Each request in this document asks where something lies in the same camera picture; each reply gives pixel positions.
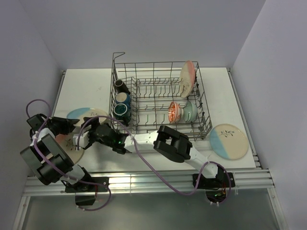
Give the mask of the blue and cream plate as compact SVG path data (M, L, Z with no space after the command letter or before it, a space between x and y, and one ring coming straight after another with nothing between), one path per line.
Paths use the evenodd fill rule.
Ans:
M76 127L81 128L81 125L85 123L86 118L96 117L96 116L108 116L107 112L97 108L78 108L72 110L66 115L67 119L79 119L79 122L75 124ZM99 122L102 124L104 122L108 122L106 117L99 118Z

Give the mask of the dark green mug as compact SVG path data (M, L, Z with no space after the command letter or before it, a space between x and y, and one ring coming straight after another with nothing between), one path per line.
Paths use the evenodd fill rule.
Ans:
M119 121L122 121L122 123L125 126L129 125L129 122L131 120L131 111L126 104L124 103L116 104L115 107L113 108L113 115L114 118L116 118Z

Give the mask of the dark blue mug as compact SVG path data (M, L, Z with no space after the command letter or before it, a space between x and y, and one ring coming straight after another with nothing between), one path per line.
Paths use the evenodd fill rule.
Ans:
M116 95L116 104L125 104L127 106L130 106L131 103L131 97L128 93L120 92Z

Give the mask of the orange patterned bowl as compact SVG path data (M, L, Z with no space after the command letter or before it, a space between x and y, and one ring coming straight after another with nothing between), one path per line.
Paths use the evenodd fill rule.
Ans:
M176 123L181 119L181 106L172 101L169 108L168 108L168 120L170 123Z

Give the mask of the light green bowl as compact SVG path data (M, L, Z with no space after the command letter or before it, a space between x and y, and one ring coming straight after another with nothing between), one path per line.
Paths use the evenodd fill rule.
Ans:
M185 122L194 122L198 115L198 108L195 103L187 101L183 108L183 119Z

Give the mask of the pink and cream plate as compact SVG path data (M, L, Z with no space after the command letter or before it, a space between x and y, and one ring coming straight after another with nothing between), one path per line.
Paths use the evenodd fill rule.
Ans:
M179 76L179 94L181 98L186 98L192 92L196 78L196 71L192 61L184 63Z

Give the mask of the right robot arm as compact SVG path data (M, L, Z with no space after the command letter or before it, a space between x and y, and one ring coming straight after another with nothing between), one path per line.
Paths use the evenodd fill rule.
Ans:
M160 174L141 155L141 151L155 150L172 162L186 163L199 171L196 179L195 189L201 182L201 177L208 180L211 186L217 187L227 178L222 188L232 188L231 178L226 169L213 161L208 160L190 142L188 136L168 126L160 126L156 131L146 134L132 134L128 130L120 133L114 130L109 124L99 122L101 116L87 117L81 125L78 135L73 137L76 147L87 149L93 143L99 142L110 147L119 154L136 153L141 160L158 176Z

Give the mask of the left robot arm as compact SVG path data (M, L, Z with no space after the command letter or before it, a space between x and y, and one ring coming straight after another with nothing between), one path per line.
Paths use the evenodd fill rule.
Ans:
M89 192L95 188L94 180L84 167L74 164L56 141L58 135L68 135L79 119L48 118L36 114L27 119L32 143L20 152L34 175L44 185L61 181L74 192Z

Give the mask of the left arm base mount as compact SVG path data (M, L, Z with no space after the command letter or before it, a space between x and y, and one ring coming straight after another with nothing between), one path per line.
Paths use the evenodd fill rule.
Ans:
M91 182L95 184L61 182L65 186L65 193L75 193L75 204L82 207L93 205L98 192L107 192L109 186L108 177L93 177Z

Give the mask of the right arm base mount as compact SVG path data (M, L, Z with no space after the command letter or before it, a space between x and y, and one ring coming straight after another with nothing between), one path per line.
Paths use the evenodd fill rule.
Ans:
M219 172L215 178L205 178L203 175L196 186L198 174L192 175L192 183L198 189L206 190L206 197L210 203L219 205L227 198L227 189L235 188L236 183L232 173Z

